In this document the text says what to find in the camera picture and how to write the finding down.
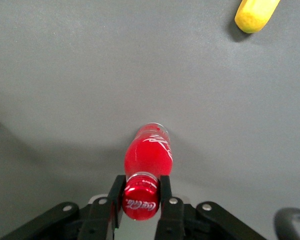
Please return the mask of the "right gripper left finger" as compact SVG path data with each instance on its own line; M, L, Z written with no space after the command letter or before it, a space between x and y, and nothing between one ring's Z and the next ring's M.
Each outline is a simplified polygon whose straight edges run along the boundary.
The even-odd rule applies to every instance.
M118 175L107 196L97 198L80 229L81 240L113 240L123 215L122 199L126 176Z

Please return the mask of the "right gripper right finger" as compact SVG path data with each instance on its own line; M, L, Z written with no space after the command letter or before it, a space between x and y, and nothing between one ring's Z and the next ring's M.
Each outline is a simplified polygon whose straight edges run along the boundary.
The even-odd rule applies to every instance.
M160 177L161 212L157 223L155 240L183 240L184 203L172 195L171 181L168 175Z

